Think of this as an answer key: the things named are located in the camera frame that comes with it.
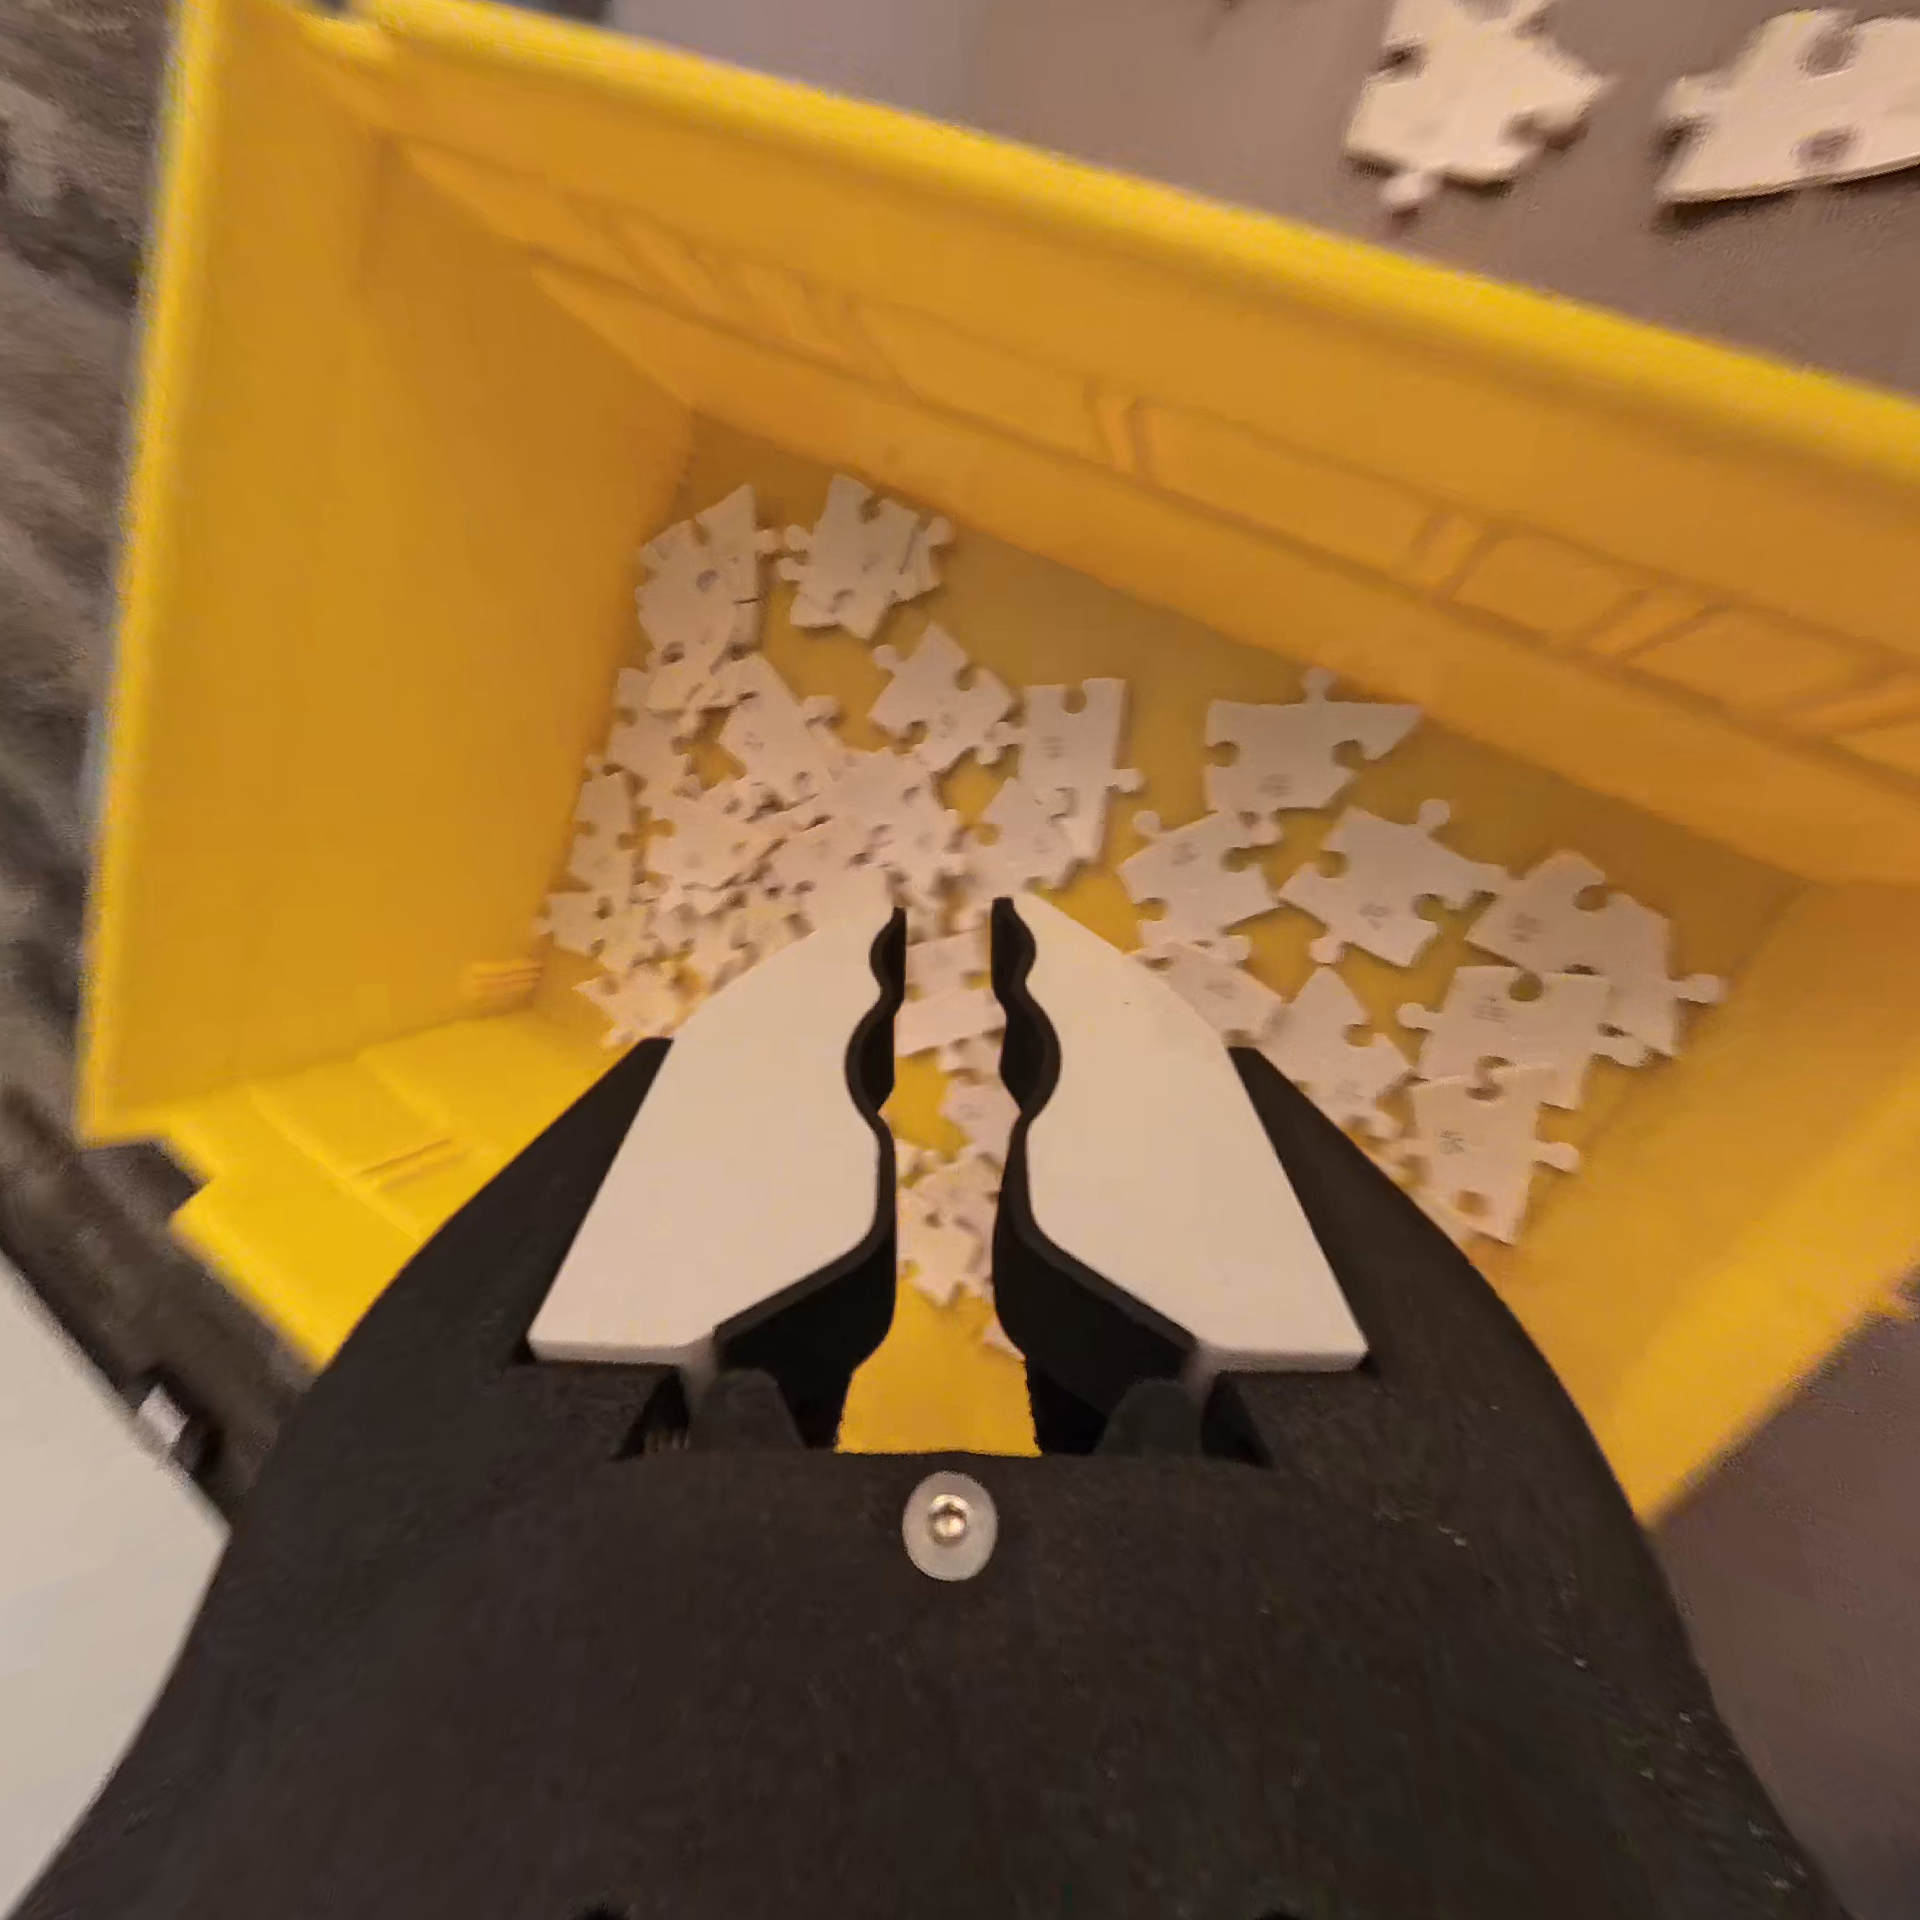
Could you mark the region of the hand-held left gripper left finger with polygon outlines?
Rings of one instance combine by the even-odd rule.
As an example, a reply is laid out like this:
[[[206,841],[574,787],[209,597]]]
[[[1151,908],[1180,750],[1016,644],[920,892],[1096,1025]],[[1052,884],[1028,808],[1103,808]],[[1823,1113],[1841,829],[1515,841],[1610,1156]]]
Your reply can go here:
[[[868,901],[710,992],[530,1325],[544,1362],[778,1380],[806,1443],[844,1427],[894,1325],[904,908]]]

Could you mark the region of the yellow plastic bin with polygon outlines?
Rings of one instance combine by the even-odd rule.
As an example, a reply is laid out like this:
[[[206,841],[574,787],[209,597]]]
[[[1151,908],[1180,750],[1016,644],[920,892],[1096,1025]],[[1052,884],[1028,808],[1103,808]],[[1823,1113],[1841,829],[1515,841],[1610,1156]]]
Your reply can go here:
[[[190,4],[81,1138],[334,1362],[591,1075],[533,971],[747,426],[1415,699],[1730,1004],[1492,1258],[1674,1507],[1913,1270],[1913,397],[521,4]]]

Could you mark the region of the spread of white jigsaw pieces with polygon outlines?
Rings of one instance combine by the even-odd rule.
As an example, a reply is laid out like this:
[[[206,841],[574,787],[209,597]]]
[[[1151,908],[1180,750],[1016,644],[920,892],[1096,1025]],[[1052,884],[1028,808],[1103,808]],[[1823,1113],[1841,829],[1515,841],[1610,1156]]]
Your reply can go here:
[[[1349,157],[1384,170],[1384,212],[1421,212],[1444,180],[1506,186],[1579,138],[1610,78],[1571,60],[1552,4],[1402,0],[1349,115]],[[1795,4],[1730,60],[1662,85],[1658,202],[1762,202],[1795,186],[1893,180],[1920,167],[1920,26]]]

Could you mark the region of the pile of puzzle pieces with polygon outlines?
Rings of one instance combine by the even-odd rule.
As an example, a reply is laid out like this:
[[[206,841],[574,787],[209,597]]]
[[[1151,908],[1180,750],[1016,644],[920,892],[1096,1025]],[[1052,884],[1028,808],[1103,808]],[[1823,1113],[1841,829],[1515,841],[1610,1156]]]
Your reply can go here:
[[[1674,971],[1674,922],[1586,857],[1525,873],[1406,823],[1343,808],[1421,711],[1352,699],[1306,671],[1290,699],[1207,711],[1207,816],[1140,823],[1103,857],[1126,767],[1126,685],[1009,685],[929,624],[873,644],[883,696],[844,711],[791,685],[758,639],[769,576],[791,635],[873,639],[940,586],[945,518],[834,478],[811,528],[758,528],[755,487],[642,550],[642,665],[610,685],[610,745],[574,808],[562,892],[533,934],[589,960],[610,1048],[668,1039],[713,983],[800,934],[904,901],[894,1048],[940,1071],[963,1149],[904,1148],[904,1278],[945,1308],[995,1295],[995,1200],[1016,1099],[986,1007],[986,901],[1113,873],[1146,908],[1140,960],[1229,1048],[1260,1048],[1307,1108],[1415,1193],[1456,1244],[1520,1244],[1544,1166],[1571,1166],[1544,1113],[1571,1113],[1595,1062],[1649,1071],[1723,978]]]

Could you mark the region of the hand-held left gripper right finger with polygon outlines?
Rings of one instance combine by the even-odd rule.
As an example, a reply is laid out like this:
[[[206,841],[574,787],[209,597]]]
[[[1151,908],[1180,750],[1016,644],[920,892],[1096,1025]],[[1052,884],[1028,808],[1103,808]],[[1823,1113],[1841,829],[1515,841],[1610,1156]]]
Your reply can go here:
[[[998,1088],[995,1318],[1041,1443],[1096,1443],[1140,1389],[1352,1368],[1343,1270],[1235,1048],[1140,955],[995,897]]]

